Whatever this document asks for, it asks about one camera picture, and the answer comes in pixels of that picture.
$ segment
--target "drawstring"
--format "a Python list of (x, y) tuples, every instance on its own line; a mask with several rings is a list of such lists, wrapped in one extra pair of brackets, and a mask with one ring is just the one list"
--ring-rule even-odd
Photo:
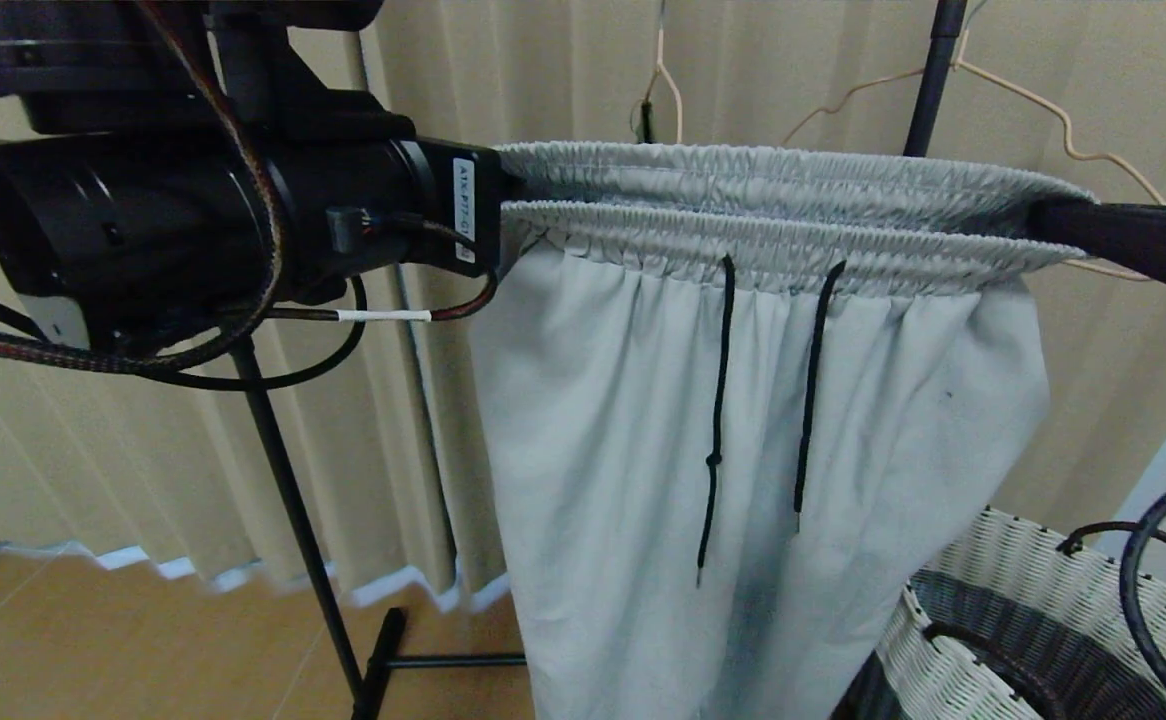
[(707, 538), (712, 533), (712, 512), (716, 509), (716, 468), (721, 464), (721, 406), (725, 404), (725, 370), (730, 364), (730, 322), (735, 315), (735, 260), (721, 259), (725, 268), (725, 310), (721, 314), (721, 361), (716, 372), (716, 403), (712, 405), (712, 454), (707, 456), (707, 512), (703, 515), (703, 537), (698, 539), (698, 571), (694, 587), (703, 580), (703, 560), (707, 558)]
[(824, 286), (819, 292), (819, 306), (815, 310), (815, 334), (810, 341), (810, 368), (806, 375), (806, 410), (801, 420), (801, 454), (798, 455), (798, 487), (795, 487), (792, 509), (798, 512), (798, 532), (801, 532), (801, 506), (806, 497), (806, 468), (810, 463), (810, 438), (815, 432), (815, 387), (819, 380), (819, 356), (822, 354), (822, 334), (827, 324), (827, 306), (831, 305), (831, 291), (836, 286), (836, 278), (840, 278), (845, 270), (845, 261), (842, 260), (824, 279)]

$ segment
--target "floor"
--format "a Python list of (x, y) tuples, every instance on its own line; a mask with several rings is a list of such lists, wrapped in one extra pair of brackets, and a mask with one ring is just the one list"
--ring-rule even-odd
[[(510, 597), (478, 616), (442, 615), (420, 588), (346, 610), (364, 662), (388, 607), (409, 614), (403, 651), (520, 650)], [(309, 592), (259, 578), (230, 593), (163, 579), (147, 564), (100, 569), (86, 557), (0, 553), (0, 720), (314, 720), (349, 716), (350, 697)], [(529, 720), (524, 667), (399, 670), (382, 720)]]

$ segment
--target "basket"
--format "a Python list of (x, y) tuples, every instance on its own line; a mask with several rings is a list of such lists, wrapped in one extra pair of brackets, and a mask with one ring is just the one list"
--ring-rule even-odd
[[(1130, 637), (1119, 565), (1081, 538), (988, 509), (916, 573), (848, 693), (859, 720), (1166, 719), (1166, 692)], [(1165, 533), (1156, 538), (1166, 541)], [(1166, 583), (1142, 575), (1166, 655)]]

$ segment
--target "woven basket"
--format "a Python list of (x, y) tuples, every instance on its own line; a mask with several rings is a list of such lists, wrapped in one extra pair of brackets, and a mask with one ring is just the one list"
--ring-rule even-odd
[[(1119, 565), (1081, 548), (1086, 530), (1063, 538), (1004, 512), (982, 512), (913, 575), (854, 680), (851, 716), (1166, 719), (1166, 692), (1121, 611)], [(1166, 583), (1144, 575), (1139, 593), (1166, 656)], [(930, 642), (935, 625), (971, 643)]]

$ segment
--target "elastic waistband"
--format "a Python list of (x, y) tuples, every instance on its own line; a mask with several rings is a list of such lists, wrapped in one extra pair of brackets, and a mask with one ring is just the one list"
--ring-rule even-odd
[(1059, 179), (948, 160), (767, 149), (548, 142), (501, 147), (529, 200), (505, 232), (663, 277), (813, 292), (978, 291), (1083, 252), (1026, 240), (1040, 200), (1093, 201)]

